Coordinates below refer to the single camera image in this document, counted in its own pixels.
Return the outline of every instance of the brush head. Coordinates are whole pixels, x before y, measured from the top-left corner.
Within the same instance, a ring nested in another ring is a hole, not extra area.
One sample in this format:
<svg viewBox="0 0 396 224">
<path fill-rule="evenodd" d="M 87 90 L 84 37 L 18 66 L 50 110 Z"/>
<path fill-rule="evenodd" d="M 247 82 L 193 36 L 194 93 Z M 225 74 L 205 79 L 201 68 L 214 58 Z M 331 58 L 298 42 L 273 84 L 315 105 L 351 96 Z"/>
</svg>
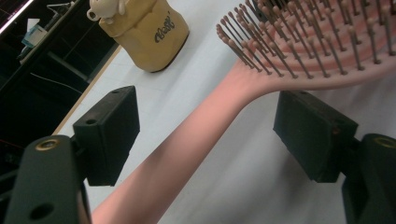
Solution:
<svg viewBox="0 0 396 224">
<path fill-rule="evenodd" d="M 325 2 L 318 1 L 310 11 L 308 2 L 297 7 L 289 1 L 279 8 L 265 1 L 261 10 L 268 21 L 244 10 L 240 22 L 245 31 L 240 33 L 247 35 L 234 40 L 240 60 L 233 69 L 262 74 L 268 91 L 336 89 L 394 74 L 396 16 L 390 13 L 389 1 L 380 1 L 379 6 Z M 269 72 L 262 70 L 263 65 Z"/>
</svg>

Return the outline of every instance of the white table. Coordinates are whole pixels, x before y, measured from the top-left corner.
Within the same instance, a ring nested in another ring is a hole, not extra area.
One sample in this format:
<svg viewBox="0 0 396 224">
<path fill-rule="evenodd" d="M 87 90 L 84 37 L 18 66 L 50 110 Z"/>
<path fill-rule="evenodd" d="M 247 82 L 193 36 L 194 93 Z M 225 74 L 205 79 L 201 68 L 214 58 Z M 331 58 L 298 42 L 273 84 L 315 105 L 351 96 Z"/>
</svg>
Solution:
<svg viewBox="0 0 396 224">
<path fill-rule="evenodd" d="M 240 0 L 168 0 L 190 26 L 182 51 L 164 71 L 137 68 L 124 49 L 110 60 L 59 133 L 109 91 L 135 85 L 141 133 L 119 183 L 214 89 L 236 56 L 222 44 L 216 24 Z M 396 76 L 336 91 L 313 91 L 359 123 L 356 137 L 396 137 Z M 272 130 L 278 93 L 246 107 L 222 136 L 161 220 L 184 223 L 346 223 L 340 176 L 336 184 L 311 182 Z M 88 187 L 94 209 L 113 188 Z"/>
</svg>

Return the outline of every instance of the beige canister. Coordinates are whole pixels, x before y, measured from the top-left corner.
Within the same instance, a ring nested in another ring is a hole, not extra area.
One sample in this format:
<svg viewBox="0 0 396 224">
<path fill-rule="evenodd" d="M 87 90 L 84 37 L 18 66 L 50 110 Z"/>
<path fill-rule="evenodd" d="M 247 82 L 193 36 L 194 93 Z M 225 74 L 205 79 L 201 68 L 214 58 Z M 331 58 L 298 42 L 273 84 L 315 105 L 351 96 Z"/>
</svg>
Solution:
<svg viewBox="0 0 396 224">
<path fill-rule="evenodd" d="M 189 35 L 183 17 L 166 0 L 129 0 L 123 15 L 99 25 L 148 72 L 163 70 L 177 56 Z"/>
</svg>

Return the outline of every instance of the cable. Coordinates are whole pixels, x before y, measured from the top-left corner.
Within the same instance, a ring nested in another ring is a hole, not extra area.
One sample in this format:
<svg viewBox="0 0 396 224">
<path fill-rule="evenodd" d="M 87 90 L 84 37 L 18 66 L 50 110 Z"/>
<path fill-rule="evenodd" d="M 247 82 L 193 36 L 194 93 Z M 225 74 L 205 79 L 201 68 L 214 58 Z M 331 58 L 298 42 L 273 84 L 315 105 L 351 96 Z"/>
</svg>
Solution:
<svg viewBox="0 0 396 224">
<path fill-rule="evenodd" d="M 66 85 L 66 84 L 63 84 L 63 83 L 61 83 L 61 82 L 57 82 L 57 81 L 54 81 L 54 80 L 51 80 L 51 79 L 48 79 L 48 78 L 45 78 L 45 77 L 41 77 L 41 76 L 38 76 L 38 75 L 36 75 L 36 74 L 34 74 L 34 73 L 30 73 L 30 75 L 32 75 L 32 76 L 34 76 L 34 77 L 38 77 L 38 78 L 44 79 L 44 80 L 46 80 L 46 81 L 48 81 L 48 82 L 53 82 L 53 83 L 56 83 L 56 84 L 58 84 L 58 85 L 65 86 L 65 87 L 67 87 L 67 88 L 69 88 L 69 89 L 71 89 L 71 90 L 73 90 L 73 91 L 78 92 L 79 94 L 82 94 L 81 91 L 78 91 L 78 90 L 74 89 L 73 87 L 68 86 L 68 85 Z"/>
</svg>

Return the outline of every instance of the mounting hole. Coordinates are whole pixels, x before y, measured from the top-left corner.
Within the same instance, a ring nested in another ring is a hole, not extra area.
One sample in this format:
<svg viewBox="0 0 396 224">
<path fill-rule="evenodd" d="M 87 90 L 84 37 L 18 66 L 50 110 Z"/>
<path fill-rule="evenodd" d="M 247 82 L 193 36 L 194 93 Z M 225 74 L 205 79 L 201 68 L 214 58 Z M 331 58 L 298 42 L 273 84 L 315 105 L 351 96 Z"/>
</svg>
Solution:
<svg viewBox="0 0 396 224">
<path fill-rule="evenodd" d="M 377 137 L 375 142 L 383 147 L 396 148 L 396 141 L 390 138 Z"/>
<path fill-rule="evenodd" d="M 343 119 L 336 119 L 335 123 L 337 123 L 337 124 L 345 124 L 346 122 Z"/>
<path fill-rule="evenodd" d="M 49 216 L 53 212 L 54 206 L 51 203 L 43 203 L 33 209 L 30 213 L 30 219 L 39 220 Z"/>
<path fill-rule="evenodd" d="M 47 151 L 57 147 L 58 144 L 59 141 L 57 139 L 50 139 L 39 143 L 37 146 L 35 146 L 35 149 L 38 151 Z"/>
<path fill-rule="evenodd" d="M 94 124 L 96 123 L 96 119 L 89 119 L 86 121 L 87 124 Z"/>
</svg>

